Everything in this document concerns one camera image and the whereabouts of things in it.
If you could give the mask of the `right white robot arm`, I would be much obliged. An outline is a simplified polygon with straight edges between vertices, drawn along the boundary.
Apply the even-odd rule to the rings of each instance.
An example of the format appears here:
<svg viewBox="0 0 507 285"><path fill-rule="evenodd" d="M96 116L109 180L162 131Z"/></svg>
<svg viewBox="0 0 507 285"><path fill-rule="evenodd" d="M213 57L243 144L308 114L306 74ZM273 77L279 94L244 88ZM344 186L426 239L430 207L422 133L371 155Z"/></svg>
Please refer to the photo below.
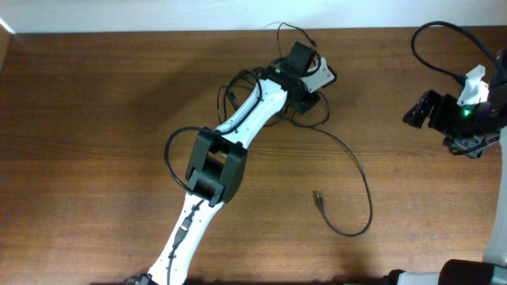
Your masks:
<svg viewBox="0 0 507 285"><path fill-rule="evenodd" d="M486 68L477 65L464 75L458 95L425 92L402 118L411 127L428 128L444 136L449 153L481 158L487 147L499 145L500 167L494 220L480 260L454 258L434 272L395 269L385 284L505 284L506 283L506 75L495 67L485 80Z"/></svg>

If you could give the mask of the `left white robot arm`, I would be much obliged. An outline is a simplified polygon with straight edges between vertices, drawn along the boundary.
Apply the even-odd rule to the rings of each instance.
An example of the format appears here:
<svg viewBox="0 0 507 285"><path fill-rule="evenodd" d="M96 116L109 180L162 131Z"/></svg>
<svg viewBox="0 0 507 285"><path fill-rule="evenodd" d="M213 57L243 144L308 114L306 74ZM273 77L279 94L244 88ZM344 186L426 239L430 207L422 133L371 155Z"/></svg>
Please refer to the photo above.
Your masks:
<svg viewBox="0 0 507 285"><path fill-rule="evenodd" d="M137 284L183 284L204 232L242 183L248 147L265 123L288 106L305 113L317 91L332 84L335 72L315 49L294 43L286 57L248 70L255 81L250 96L216 129L197 128L185 179L185 201L165 248Z"/></svg>

